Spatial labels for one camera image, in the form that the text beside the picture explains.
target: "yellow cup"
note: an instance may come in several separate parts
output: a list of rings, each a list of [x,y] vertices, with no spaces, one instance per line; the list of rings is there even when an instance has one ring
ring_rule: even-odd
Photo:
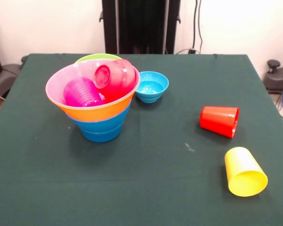
[[[228,188],[234,195],[256,195],[267,186],[266,174],[244,147],[234,147],[225,154],[225,167]]]

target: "small blue bowl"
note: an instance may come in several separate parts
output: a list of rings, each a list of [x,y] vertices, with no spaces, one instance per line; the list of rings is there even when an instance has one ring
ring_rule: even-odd
[[[169,80],[158,72],[140,72],[141,83],[136,90],[137,97],[145,103],[157,101],[169,86]]]
[[[122,113],[104,121],[85,122],[75,120],[69,117],[69,115],[68,117],[80,128],[86,139],[97,143],[103,143],[113,140],[120,134],[129,109],[130,104]]]

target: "orange bowl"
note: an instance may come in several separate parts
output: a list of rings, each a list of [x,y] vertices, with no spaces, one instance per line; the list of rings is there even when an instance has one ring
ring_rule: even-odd
[[[96,69],[110,61],[113,61],[113,59],[94,59],[62,68],[47,81],[45,91],[48,99],[71,118],[79,121],[103,121],[120,114],[128,107],[140,84],[141,78],[136,68],[134,68],[136,74],[134,88],[127,95],[113,102],[93,107],[72,107],[65,105],[63,96],[64,87],[72,79],[85,77],[94,81]]]

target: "pink cup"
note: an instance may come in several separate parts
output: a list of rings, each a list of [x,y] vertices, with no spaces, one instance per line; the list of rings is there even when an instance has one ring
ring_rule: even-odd
[[[63,91],[65,103],[73,107],[92,107],[103,104],[92,80],[76,78],[71,80]]]
[[[96,88],[109,102],[128,94],[135,85],[135,71],[124,59],[111,61],[98,67],[94,74]]]

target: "plastic bowl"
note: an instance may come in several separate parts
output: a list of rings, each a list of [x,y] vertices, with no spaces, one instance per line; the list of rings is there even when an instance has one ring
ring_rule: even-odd
[[[104,121],[84,122],[69,118],[80,128],[86,139],[102,143],[108,142],[120,134],[129,109],[130,105],[117,116]]]
[[[158,72],[140,72],[141,83],[136,96],[145,103],[157,101],[169,86],[169,80]]]
[[[111,103],[93,107],[72,107],[65,105],[65,99],[63,96],[64,87],[72,79],[86,77],[94,82],[94,73],[96,69],[100,65],[106,64],[110,61],[113,61],[113,59],[94,59],[62,68],[47,81],[45,87],[47,97],[71,118],[79,121],[103,121],[120,114],[128,107],[133,94],[140,84],[141,78],[136,68],[134,68],[136,74],[134,88],[124,97]]]
[[[76,61],[76,63],[83,62],[83,61],[86,61],[86,60],[94,60],[94,59],[114,59],[114,60],[119,60],[121,58],[119,56],[115,56],[115,55],[112,55],[112,54],[96,53],[96,54],[91,54],[91,55],[84,56],[84,57],[78,59]]]

